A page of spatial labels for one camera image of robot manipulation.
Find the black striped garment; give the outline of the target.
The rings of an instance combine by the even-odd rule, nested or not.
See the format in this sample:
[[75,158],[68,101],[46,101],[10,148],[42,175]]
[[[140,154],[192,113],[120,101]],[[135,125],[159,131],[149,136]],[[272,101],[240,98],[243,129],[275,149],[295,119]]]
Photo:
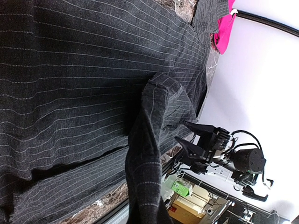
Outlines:
[[185,138],[226,0],[0,3],[0,221],[55,224]]

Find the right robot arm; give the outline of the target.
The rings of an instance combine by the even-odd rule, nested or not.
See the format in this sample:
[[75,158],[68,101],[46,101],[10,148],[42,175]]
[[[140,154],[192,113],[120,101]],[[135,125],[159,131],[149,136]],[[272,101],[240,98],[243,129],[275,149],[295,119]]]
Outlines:
[[187,127],[199,136],[197,144],[175,137],[184,149],[183,163],[196,174],[206,174],[212,163],[231,171],[232,179],[241,186],[256,184],[257,175],[262,175],[266,159],[262,146],[252,133],[245,130],[229,132],[212,125],[185,121]]

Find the red t-shirt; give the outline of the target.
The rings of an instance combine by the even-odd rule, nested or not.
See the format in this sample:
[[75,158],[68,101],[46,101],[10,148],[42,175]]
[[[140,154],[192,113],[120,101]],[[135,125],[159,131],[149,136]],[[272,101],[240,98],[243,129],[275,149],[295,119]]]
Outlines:
[[229,14],[225,15],[224,17],[221,17],[217,21],[218,33],[212,33],[210,35],[212,48],[221,55],[223,55],[227,50],[232,27],[236,15],[238,14],[238,10],[233,9],[234,2],[235,0],[228,1]]

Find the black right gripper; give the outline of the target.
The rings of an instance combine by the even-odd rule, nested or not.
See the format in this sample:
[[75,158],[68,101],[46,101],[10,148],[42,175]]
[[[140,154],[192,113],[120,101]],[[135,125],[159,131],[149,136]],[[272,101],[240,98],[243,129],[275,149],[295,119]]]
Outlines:
[[195,124],[189,121],[184,121],[183,124],[200,137],[198,146],[185,139],[175,137],[175,140],[186,151],[188,159],[193,161],[201,160],[206,165],[215,163],[223,167],[232,164],[232,154],[236,140],[229,131],[220,127]]

